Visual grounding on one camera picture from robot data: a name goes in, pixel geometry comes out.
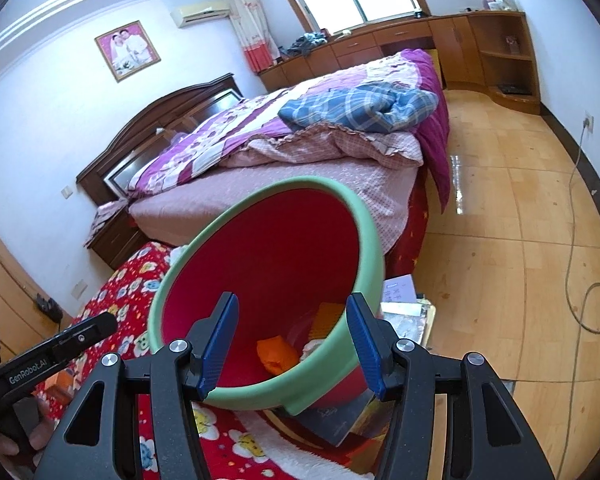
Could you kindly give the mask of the person's left hand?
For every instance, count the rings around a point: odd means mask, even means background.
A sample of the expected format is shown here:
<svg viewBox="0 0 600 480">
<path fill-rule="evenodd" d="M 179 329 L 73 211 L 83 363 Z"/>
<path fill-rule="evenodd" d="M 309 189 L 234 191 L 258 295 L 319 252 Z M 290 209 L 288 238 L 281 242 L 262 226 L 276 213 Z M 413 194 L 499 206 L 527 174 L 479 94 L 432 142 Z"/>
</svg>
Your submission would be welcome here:
<svg viewBox="0 0 600 480">
<path fill-rule="evenodd" d="M 0 463 L 7 479 L 32 479 L 55 430 L 48 406 L 26 396 L 0 408 Z"/>
</svg>

